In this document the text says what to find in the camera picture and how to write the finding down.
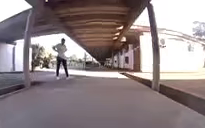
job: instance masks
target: white shirt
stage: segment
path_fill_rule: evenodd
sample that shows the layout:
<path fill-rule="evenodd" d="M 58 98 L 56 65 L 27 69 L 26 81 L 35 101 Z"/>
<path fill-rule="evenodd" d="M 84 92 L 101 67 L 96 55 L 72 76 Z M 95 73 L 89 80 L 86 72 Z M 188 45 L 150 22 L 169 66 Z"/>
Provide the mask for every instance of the white shirt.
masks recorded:
<path fill-rule="evenodd" d="M 65 52 L 67 51 L 67 48 L 64 45 L 62 44 L 57 44 L 54 46 L 56 48 L 56 51 L 58 52 L 58 56 L 63 58 L 63 59 L 66 59 L 66 56 L 65 56 Z"/>

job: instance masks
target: leg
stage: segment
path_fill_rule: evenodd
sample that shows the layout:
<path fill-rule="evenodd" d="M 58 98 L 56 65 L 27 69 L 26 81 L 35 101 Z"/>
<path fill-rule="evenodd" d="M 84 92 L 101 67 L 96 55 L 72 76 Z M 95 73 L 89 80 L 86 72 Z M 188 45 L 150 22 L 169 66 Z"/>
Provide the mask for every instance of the leg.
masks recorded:
<path fill-rule="evenodd" d="M 67 68 L 67 61 L 65 59 L 62 60 L 63 67 L 65 69 L 66 77 L 69 77 L 68 68 Z"/>
<path fill-rule="evenodd" d="M 60 65 L 61 65 L 61 58 L 57 57 L 57 67 L 56 67 L 56 76 L 59 76 L 59 69 L 60 69 Z"/>

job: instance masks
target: sky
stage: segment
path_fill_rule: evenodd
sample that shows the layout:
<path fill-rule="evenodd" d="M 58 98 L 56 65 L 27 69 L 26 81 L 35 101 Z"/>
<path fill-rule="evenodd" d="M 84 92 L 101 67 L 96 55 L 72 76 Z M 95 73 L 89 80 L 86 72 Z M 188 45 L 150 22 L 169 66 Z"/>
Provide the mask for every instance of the sky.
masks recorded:
<path fill-rule="evenodd" d="M 205 0 L 153 0 L 157 26 L 192 34 L 193 21 L 205 22 Z M 23 10 L 30 8 L 25 0 L 0 0 L 0 21 L 9 18 Z M 149 25 L 147 10 L 135 21 L 137 25 Z M 76 54 L 78 58 L 84 56 L 85 50 L 79 47 L 65 34 L 33 38 L 32 43 L 44 45 L 47 50 L 66 38 L 67 56 Z"/>

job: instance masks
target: dark pants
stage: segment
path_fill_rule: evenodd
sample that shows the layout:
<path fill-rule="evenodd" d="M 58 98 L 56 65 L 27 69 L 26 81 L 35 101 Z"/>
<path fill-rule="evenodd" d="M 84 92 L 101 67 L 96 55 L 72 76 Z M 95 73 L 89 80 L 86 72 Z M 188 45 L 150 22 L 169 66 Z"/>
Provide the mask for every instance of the dark pants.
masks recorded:
<path fill-rule="evenodd" d="M 68 73 L 68 69 L 67 69 L 67 61 L 61 57 L 57 57 L 56 76 L 59 76 L 59 69 L 60 69 L 61 63 L 65 69 L 66 76 L 69 77 L 69 73 Z"/>

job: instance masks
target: window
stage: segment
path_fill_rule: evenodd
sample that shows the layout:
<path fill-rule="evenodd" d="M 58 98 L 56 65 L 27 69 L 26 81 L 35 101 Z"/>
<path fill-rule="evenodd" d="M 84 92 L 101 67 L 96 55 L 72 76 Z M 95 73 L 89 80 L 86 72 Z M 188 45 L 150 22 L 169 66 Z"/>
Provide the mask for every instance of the window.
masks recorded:
<path fill-rule="evenodd" d="M 188 45 L 188 51 L 189 51 L 189 52 L 193 52 L 193 51 L 194 51 L 194 45 L 193 45 L 193 44 L 190 43 L 190 44 Z"/>
<path fill-rule="evenodd" d="M 128 45 L 126 45 L 126 46 L 124 47 L 124 49 L 125 49 L 125 53 L 127 53 L 127 52 L 128 52 L 128 50 L 129 50 Z"/>
<path fill-rule="evenodd" d="M 129 58 L 126 56 L 125 57 L 125 63 L 128 64 L 129 63 Z"/>

